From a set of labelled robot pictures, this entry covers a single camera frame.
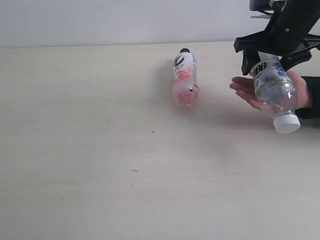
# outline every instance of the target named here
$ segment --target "hand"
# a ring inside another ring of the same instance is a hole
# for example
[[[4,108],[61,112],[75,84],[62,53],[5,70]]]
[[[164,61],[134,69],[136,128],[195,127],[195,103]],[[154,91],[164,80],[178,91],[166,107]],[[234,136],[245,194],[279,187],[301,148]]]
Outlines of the hand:
[[[297,109],[301,108],[311,108],[312,107],[312,97],[308,90],[306,81],[295,71],[289,70],[286,72],[289,78],[292,80],[295,87],[298,103]],[[235,93],[250,104],[253,108],[262,110],[261,104],[257,101],[255,96],[254,81],[252,78],[236,76],[232,78],[230,88],[235,90]]]

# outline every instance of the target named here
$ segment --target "white label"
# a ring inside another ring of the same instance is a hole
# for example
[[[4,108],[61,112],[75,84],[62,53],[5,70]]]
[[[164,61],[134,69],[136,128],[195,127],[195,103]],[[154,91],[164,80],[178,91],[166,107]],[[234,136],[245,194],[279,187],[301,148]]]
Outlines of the white label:
[[[253,77],[255,92],[265,84],[276,81],[290,81],[279,59],[272,58],[261,61],[250,71]]]
[[[174,80],[178,82],[192,77],[197,82],[197,59],[189,52],[180,53],[173,63]]]

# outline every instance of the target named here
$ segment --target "bottle cap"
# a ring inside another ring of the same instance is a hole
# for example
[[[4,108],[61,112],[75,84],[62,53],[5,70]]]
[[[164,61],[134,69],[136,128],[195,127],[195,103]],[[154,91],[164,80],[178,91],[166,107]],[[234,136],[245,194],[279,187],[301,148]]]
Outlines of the bottle cap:
[[[273,125],[278,134],[290,134],[300,128],[299,119],[294,114],[277,116],[273,121]]]
[[[182,53],[190,53],[190,50],[188,49],[188,48],[182,48],[181,50],[180,50],[180,53],[182,54]]]

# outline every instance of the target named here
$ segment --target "plastic bottle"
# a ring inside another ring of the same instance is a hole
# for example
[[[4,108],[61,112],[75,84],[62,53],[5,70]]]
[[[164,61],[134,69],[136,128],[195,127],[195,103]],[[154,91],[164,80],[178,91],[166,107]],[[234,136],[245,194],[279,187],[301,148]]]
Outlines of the plastic bottle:
[[[260,60],[252,70],[255,96],[262,111],[273,118],[275,131],[289,134],[300,128],[295,115],[298,97],[293,82],[278,56],[259,52]]]
[[[172,96],[178,106],[193,106],[199,94],[197,60],[190,50],[183,48],[173,63],[174,85]]]

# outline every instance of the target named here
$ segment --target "black bottle cap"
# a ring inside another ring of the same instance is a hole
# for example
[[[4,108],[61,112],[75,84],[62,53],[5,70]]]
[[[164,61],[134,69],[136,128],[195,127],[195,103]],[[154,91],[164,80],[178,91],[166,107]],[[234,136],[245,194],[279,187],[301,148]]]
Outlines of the black bottle cap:
[[[180,53],[182,54],[182,53],[190,53],[190,50],[188,49],[188,48],[182,48],[181,50],[180,50]]]

